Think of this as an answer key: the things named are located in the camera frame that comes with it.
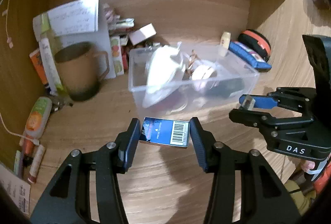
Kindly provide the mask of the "person's hand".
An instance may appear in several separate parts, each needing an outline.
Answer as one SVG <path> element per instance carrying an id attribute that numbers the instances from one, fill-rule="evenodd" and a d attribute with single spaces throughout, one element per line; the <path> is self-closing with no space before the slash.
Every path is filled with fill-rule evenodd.
<path id="1" fill-rule="evenodd" d="M 301 160 L 300 167 L 304 172 L 308 172 L 315 168 L 315 162 L 309 160 Z"/>

